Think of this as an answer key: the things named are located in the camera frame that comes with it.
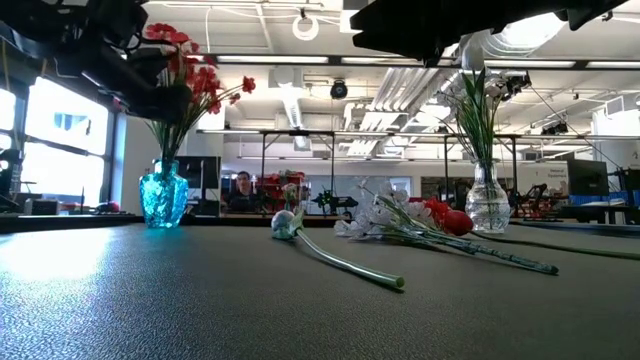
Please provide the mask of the black equipment stand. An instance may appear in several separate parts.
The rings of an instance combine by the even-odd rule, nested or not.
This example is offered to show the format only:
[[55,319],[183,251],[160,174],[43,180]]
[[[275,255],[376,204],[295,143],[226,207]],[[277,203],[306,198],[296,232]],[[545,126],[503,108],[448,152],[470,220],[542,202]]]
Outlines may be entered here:
[[20,190],[22,153],[18,149],[0,150],[0,204],[11,203]]

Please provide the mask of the black red background robot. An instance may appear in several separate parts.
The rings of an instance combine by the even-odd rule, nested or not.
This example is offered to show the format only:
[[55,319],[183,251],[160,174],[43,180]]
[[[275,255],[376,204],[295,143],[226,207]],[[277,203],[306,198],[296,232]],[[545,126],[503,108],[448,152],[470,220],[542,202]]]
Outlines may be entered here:
[[551,200],[545,195],[547,185],[533,185],[524,194],[517,194],[515,216],[520,218],[544,218],[551,208]]

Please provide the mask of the blue glass vase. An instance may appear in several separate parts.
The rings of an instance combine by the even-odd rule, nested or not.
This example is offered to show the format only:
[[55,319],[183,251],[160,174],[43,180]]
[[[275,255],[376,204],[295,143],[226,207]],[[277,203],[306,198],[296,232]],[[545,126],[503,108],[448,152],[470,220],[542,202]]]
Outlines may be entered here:
[[188,202],[188,181],[178,174],[179,162],[154,161],[154,170],[139,179],[140,205],[149,228],[176,228]]

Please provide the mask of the clear glass vase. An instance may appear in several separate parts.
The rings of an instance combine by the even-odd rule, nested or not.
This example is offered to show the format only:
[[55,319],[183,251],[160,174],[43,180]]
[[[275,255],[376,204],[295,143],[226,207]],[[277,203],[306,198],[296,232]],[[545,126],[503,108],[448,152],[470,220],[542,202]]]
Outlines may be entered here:
[[493,159],[475,162],[474,182],[467,193],[465,212],[472,220],[475,232],[505,232],[511,207],[507,193],[498,182]]

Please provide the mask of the person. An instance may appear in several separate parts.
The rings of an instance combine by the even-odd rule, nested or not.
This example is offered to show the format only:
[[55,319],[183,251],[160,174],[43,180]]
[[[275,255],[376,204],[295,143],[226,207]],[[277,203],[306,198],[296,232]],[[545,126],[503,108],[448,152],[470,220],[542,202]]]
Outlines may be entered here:
[[235,213],[253,213],[258,209],[258,197],[252,190],[251,177],[240,171],[235,179],[236,188],[227,196],[227,209]]

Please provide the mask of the red artificial flower bunch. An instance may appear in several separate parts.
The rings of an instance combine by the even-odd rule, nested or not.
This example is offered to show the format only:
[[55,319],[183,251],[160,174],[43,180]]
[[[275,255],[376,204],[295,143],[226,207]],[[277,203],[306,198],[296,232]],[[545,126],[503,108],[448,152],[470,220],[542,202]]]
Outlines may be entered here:
[[188,131],[205,113],[220,108],[220,82],[211,60],[199,65],[199,45],[171,25],[155,23],[145,38],[159,46],[163,69],[156,90],[163,106],[161,120],[147,124],[160,146],[161,169],[167,172]]
[[447,213],[451,210],[447,203],[439,201],[436,197],[427,199],[424,202],[424,206],[429,210],[430,217],[438,225],[444,223]]
[[177,123],[169,130],[167,149],[163,151],[163,158],[171,161],[177,157],[187,133],[203,115],[219,114],[226,103],[234,105],[243,93],[251,94],[256,89],[255,79],[248,76],[244,76],[239,85],[224,88],[215,68],[211,65],[198,69],[191,66],[180,80],[191,91],[191,97],[186,111],[178,117]]

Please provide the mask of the white ceiling duct pipe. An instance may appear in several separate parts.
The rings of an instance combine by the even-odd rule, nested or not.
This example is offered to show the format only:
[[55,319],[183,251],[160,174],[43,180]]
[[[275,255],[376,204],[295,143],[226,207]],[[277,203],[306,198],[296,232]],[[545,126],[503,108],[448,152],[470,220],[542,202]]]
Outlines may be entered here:
[[269,87],[277,89],[288,119],[289,128],[294,131],[304,129],[299,100],[303,95],[303,73],[301,68],[276,66],[269,73]]

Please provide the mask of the white wall box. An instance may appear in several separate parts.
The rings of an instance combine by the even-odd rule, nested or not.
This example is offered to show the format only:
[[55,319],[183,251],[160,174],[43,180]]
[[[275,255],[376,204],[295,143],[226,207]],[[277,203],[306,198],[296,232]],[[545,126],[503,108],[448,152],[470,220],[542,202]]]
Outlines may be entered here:
[[226,106],[221,103],[218,112],[205,111],[199,118],[196,128],[198,130],[223,130],[225,128]]

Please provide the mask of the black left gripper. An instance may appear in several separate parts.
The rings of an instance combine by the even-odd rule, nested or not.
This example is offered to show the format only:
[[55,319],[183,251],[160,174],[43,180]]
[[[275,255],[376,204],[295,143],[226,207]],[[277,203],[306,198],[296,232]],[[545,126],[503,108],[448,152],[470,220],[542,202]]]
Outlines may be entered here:
[[134,67],[165,68],[173,56],[160,48],[138,48],[127,56],[133,37],[141,34],[148,0],[88,0],[82,8],[81,33],[64,56],[64,73],[83,76],[114,93],[130,115],[176,123],[186,112],[193,93],[186,85],[148,87]]

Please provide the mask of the red artificial rose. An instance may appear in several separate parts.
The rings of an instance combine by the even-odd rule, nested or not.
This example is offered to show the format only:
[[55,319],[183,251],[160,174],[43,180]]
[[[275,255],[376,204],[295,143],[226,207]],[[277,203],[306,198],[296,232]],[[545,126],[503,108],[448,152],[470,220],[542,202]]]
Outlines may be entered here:
[[599,257],[640,261],[640,254],[635,254],[635,253],[623,253],[623,252],[612,252],[612,251],[595,250],[595,249],[572,248],[567,246],[542,244],[542,243],[536,243],[531,241],[498,239],[498,238],[492,238],[489,236],[481,235],[480,233],[475,232],[473,230],[473,222],[471,218],[466,213],[458,210],[447,211],[442,216],[441,226],[442,226],[442,229],[445,230],[446,232],[458,237],[471,233],[482,239],[494,241],[498,243],[545,248],[550,250],[599,256]]

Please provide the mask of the black metal background frame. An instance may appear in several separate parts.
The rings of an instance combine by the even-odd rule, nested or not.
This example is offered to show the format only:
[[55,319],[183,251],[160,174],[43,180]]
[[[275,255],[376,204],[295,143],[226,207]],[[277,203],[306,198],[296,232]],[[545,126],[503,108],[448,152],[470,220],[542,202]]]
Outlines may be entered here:
[[[223,140],[222,168],[229,171],[245,170],[256,176],[290,169],[306,175],[334,175],[356,177],[409,177],[410,193],[420,193],[423,177],[471,177],[474,165],[468,159],[457,139],[439,134],[425,137],[383,137],[380,145],[391,149],[375,148],[367,152],[344,136],[323,134],[311,136],[310,151],[296,151],[288,133],[267,134],[245,132],[203,131],[207,140]],[[524,193],[534,185],[545,183],[549,188],[569,190],[569,173],[563,155],[575,154],[579,160],[589,160],[605,141],[571,143],[567,139],[549,143],[539,140],[501,139],[494,143],[493,158],[498,161],[498,177],[517,181],[518,191]]]

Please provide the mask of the black computer monitor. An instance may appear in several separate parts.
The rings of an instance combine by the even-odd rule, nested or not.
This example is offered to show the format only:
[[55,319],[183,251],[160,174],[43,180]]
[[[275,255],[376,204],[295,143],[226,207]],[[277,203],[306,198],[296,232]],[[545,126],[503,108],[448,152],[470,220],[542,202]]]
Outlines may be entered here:
[[198,190],[200,201],[207,199],[209,190],[220,184],[221,158],[217,156],[178,156],[178,175],[188,181],[190,190]]
[[607,196],[609,194],[605,162],[568,160],[567,171],[570,195]]

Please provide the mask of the grey box device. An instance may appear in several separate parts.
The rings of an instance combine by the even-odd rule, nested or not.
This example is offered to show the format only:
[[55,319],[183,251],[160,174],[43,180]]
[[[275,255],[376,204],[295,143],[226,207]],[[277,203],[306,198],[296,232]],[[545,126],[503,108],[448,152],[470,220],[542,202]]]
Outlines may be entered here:
[[24,203],[23,212],[29,216],[55,216],[60,212],[60,203],[53,199],[29,198]]

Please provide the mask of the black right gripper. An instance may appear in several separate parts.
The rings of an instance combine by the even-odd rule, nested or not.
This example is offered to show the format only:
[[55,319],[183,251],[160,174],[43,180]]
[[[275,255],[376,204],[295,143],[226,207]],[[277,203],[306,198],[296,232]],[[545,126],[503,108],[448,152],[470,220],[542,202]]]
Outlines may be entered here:
[[462,35],[565,10],[565,0],[374,0],[349,20],[353,44],[430,67]]

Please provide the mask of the white ceiling pipe bundle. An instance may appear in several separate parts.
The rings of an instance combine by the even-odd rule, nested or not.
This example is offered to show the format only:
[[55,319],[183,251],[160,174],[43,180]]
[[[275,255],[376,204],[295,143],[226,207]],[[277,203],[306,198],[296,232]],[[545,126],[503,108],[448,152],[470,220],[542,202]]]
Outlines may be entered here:
[[390,68],[371,98],[344,108],[340,150],[348,158],[402,159],[419,132],[432,130],[445,109],[434,98],[443,73],[435,69]]

